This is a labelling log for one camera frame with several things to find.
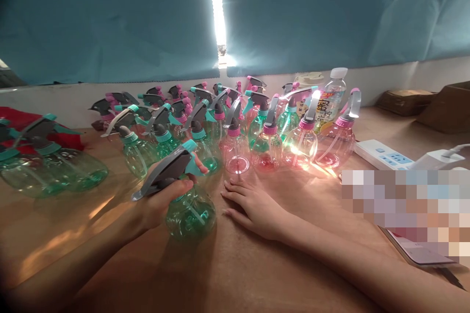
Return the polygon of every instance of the white power strip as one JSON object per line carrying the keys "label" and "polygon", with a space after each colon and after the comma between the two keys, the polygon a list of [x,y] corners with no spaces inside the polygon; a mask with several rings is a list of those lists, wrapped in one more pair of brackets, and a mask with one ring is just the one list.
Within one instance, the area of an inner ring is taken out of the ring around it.
{"label": "white power strip", "polygon": [[408,170],[413,160],[398,153],[378,140],[357,142],[354,151],[379,170]]}

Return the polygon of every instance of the white wall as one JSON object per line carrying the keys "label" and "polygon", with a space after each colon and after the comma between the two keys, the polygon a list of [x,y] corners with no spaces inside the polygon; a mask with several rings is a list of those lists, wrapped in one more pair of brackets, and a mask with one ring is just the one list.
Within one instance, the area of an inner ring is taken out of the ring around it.
{"label": "white wall", "polygon": [[[266,95],[272,96],[281,92],[286,82],[292,82],[298,74],[260,76],[268,84]],[[217,82],[235,87],[236,82],[242,81],[244,89],[248,84],[245,77],[227,77],[224,69],[220,78],[206,79],[208,87]],[[348,89],[359,87],[362,91],[363,106],[373,105],[377,98],[386,90],[394,89],[425,89],[440,91],[450,83],[470,80],[470,57],[443,59],[428,62],[412,62],[401,65],[366,67],[350,69],[345,78]],[[104,98],[111,91],[128,91],[137,96],[149,88],[160,85],[163,91],[177,83],[183,85],[183,90],[204,80],[161,83],[108,83],[108,84],[75,84],[55,86],[19,87],[17,89],[0,90],[0,106],[8,106],[24,112],[37,114],[53,113],[57,121],[70,128],[89,127],[99,119],[97,112],[87,110],[92,104]]]}

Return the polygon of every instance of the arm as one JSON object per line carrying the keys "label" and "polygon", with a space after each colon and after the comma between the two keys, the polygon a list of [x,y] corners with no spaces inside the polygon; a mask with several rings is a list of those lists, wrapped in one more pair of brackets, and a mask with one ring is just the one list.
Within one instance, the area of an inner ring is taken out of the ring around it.
{"label": "arm", "polygon": [[245,182],[225,183],[222,195],[246,212],[225,214],[258,235],[299,249],[390,312],[468,312],[470,294],[431,274],[324,231],[282,209]]}
{"label": "arm", "polygon": [[[196,164],[208,172],[197,158]],[[49,313],[66,306],[116,252],[165,221],[170,202],[193,187],[195,178],[190,178],[172,183],[158,197],[141,199],[109,227],[11,290],[13,310]]]}

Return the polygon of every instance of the smartphone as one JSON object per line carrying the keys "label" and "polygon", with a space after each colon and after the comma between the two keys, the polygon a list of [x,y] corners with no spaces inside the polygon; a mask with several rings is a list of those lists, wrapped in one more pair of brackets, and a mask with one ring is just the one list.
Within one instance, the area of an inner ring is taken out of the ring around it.
{"label": "smartphone", "polygon": [[394,234],[392,231],[380,227],[385,236],[393,243],[400,254],[406,261],[415,266],[440,267],[456,264],[453,260],[448,259],[438,253],[419,245],[416,242],[407,240],[406,238]]}

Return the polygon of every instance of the hand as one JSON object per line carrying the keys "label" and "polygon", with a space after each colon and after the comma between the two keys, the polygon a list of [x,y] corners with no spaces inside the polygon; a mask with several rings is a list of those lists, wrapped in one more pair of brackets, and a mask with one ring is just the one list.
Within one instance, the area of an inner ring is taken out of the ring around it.
{"label": "hand", "polygon": [[292,217],[266,192],[256,189],[245,181],[224,181],[224,198],[238,203],[246,215],[235,209],[226,209],[225,215],[250,231],[268,239],[281,240],[283,224]]}
{"label": "hand", "polygon": [[[208,168],[205,167],[199,160],[197,155],[195,156],[196,165],[203,174],[209,172]],[[153,164],[149,169],[147,175],[157,167],[158,163]],[[139,200],[136,206],[132,209],[136,219],[140,221],[141,231],[146,231],[159,226],[165,221],[166,213],[170,202],[179,196],[182,196],[189,191],[196,181],[196,177],[192,174],[187,174],[189,179],[178,180],[173,182],[170,186],[166,187],[163,191],[158,192],[154,196],[144,197]]]}

